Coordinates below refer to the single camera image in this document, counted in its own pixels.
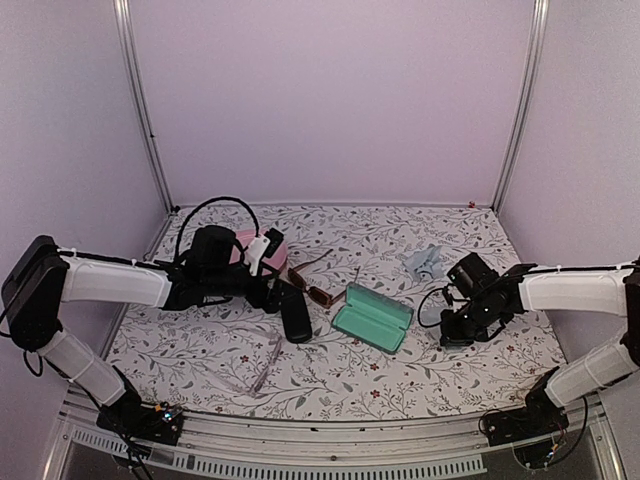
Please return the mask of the blue-grey cleaning cloth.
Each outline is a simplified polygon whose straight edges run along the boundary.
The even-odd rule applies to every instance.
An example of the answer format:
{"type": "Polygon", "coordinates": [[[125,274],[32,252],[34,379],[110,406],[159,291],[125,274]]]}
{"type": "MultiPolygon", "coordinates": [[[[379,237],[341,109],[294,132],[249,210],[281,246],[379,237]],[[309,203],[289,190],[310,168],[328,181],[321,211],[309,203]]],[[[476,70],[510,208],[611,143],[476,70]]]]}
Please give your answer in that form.
{"type": "Polygon", "coordinates": [[[430,307],[420,311],[418,322],[424,328],[433,328],[441,323],[440,307],[430,307]]]}

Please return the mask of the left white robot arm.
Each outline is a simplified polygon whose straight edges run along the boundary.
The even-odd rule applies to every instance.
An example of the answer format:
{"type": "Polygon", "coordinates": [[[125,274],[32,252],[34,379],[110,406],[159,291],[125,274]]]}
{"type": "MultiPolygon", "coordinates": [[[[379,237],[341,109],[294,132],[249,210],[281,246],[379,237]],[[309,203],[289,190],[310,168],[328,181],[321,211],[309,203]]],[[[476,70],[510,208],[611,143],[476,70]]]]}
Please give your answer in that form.
{"type": "Polygon", "coordinates": [[[148,426],[148,412],[134,388],[114,367],[66,331],[58,318],[63,302],[97,301],[145,305],[164,311],[208,307],[244,298],[274,311],[270,285],[278,268],[269,259],[283,251],[283,234],[271,228],[240,241],[220,226],[197,229],[191,246],[171,262],[150,264],[80,253],[37,237],[1,287],[8,337],[36,353],[110,408],[111,419],[128,434],[148,426]]]}

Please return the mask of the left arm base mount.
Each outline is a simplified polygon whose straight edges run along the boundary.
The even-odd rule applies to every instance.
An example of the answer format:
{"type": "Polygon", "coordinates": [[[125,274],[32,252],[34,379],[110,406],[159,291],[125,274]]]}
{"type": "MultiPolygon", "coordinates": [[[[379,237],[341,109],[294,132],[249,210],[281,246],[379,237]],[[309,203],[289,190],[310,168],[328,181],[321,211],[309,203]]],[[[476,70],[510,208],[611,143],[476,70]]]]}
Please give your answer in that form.
{"type": "Polygon", "coordinates": [[[125,437],[176,446],[184,424],[183,408],[161,402],[146,405],[132,383],[115,369],[124,383],[124,394],[111,406],[101,406],[96,425],[125,437]]]}

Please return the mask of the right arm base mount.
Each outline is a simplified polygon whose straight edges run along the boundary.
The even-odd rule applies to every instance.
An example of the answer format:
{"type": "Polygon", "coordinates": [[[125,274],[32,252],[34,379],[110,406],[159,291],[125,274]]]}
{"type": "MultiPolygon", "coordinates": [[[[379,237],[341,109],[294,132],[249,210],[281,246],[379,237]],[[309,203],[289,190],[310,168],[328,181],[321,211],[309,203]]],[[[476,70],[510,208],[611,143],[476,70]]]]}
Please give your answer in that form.
{"type": "Polygon", "coordinates": [[[515,454],[519,463],[528,470],[547,469],[567,460],[580,445],[586,432],[589,404],[583,396],[581,429],[573,445],[563,455],[558,455],[562,439],[567,435],[569,420],[564,408],[556,406],[544,392],[549,379],[558,370],[559,368],[555,367],[536,381],[525,396],[524,407],[510,410],[490,409],[478,420],[478,431],[487,438],[490,446],[528,440],[558,431],[560,437],[548,441],[548,451],[542,456],[534,457],[534,453],[540,453],[541,449],[532,445],[520,448],[519,453],[515,454]]]}

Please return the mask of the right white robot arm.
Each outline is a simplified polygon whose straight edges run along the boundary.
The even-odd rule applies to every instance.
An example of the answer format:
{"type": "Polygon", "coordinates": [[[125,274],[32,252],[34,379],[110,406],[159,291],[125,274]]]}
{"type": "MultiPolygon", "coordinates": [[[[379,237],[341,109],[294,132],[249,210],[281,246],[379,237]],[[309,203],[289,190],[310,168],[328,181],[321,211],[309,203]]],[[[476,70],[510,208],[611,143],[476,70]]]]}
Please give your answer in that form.
{"type": "Polygon", "coordinates": [[[585,311],[623,317],[627,326],[581,358],[536,382],[517,415],[517,427],[537,436],[556,411],[639,371],[639,262],[597,267],[517,264],[500,274],[476,253],[447,273],[463,296],[456,310],[440,314],[440,344],[463,347],[488,342],[494,324],[503,330],[515,315],[539,311],[585,311]]]}

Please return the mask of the grey case green lining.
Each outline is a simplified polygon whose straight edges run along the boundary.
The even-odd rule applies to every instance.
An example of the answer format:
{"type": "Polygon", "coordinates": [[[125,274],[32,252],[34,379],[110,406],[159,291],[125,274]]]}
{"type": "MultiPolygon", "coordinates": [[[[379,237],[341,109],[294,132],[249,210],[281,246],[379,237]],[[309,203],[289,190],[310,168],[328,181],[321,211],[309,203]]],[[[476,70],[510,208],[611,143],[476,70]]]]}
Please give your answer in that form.
{"type": "Polygon", "coordinates": [[[406,338],[414,309],[352,282],[346,289],[345,305],[332,320],[332,327],[387,354],[395,354],[406,338]]]}

